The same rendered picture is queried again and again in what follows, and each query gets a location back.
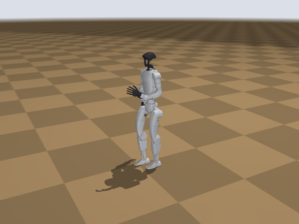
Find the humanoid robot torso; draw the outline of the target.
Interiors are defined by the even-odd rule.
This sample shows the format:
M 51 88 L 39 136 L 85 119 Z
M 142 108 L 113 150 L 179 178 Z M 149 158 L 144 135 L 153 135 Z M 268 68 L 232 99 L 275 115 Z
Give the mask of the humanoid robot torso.
M 147 68 L 146 68 L 147 69 Z M 152 72 L 158 72 L 154 68 L 149 68 L 150 70 L 144 69 L 142 71 L 142 84 L 143 84 L 143 91 L 145 95 L 154 93 L 157 89 L 155 87 L 155 82 L 152 78 Z M 154 70 L 153 70 L 154 69 Z M 145 103 L 145 111 L 150 113 L 153 111 L 153 107 L 158 108 L 158 104 L 155 102 L 155 99 L 148 99 Z

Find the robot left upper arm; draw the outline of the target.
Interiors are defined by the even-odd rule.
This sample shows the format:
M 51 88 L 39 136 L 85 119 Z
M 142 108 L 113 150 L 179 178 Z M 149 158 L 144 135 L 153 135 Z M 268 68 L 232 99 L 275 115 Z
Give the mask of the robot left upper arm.
M 162 94 L 162 87 L 161 87 L 161 74 L 159 72 L 152 72 L 152 78 L 155 82 L 155 87 L 156 87 L 156 91 L 154 93 L 156 93 L 157 91 L 160 91 Z

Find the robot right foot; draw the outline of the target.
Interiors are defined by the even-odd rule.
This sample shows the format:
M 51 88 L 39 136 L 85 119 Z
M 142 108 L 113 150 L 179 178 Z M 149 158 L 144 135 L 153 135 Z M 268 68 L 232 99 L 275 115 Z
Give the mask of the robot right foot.
M 146 158 L 146 160 L 142 160 L 142 159 L 140 159 L 138 162 L 136 162 L 136 163 L 134 163 L 134 165 L 142 165 L 142 164 L 145 164 L 145 163 L 149 163 L 150 162 L 150 160 L 149 160 L 149 158 Z

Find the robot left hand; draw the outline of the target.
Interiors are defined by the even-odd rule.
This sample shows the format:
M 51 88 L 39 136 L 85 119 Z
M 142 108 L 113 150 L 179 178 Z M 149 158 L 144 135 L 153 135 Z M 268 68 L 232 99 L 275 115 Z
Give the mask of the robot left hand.
M 135 87 L 134 85 L 133 85 L 133 87 Z M 131 88 L 131 89 L 133 89 L 133 90 L 131 90 L 131 89 L 129 89 L 129 88 Z M 142 99 L 140 96 L 141 96 L 141 94 L 143 94 L 143 93 L 141 93 L 141 92 L 139 92 L 138 91 L 138 89 L 135 87 L 135 89 L 134 88 L 132 88 L 132 87 L 130 87 L 129 86 L 129 88 L 127 88 L 128 90 L 131 90 L 131 91 L 128 91 L 128 92 L 130 92 L 130 93 L 127 93 L 127 94 L 129 94 L 129 95 L 133 95 L 133 96 L 135 96 L 135 97 L 138 97 L 138 98 L 140 98 L 140 99 Z M 131 94 L 132 93 L 132 94 Z

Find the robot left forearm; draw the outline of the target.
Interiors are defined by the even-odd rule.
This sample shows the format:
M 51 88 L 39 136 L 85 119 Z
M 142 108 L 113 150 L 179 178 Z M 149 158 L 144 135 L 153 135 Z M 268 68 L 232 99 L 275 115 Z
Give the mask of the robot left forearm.
M 156 99 L 156 98 L 158 98 L 158 97 L 160 97 L 161 96 L 161 92 L 160 91 L 157 91 L 156 93 L 151 93 L 151 94 L 148 94 L 148 95 L 144 95 L 144 94 L 141 94 L 141 98 L 143 99 L 143 100 L 150 100 L 150 99 Z

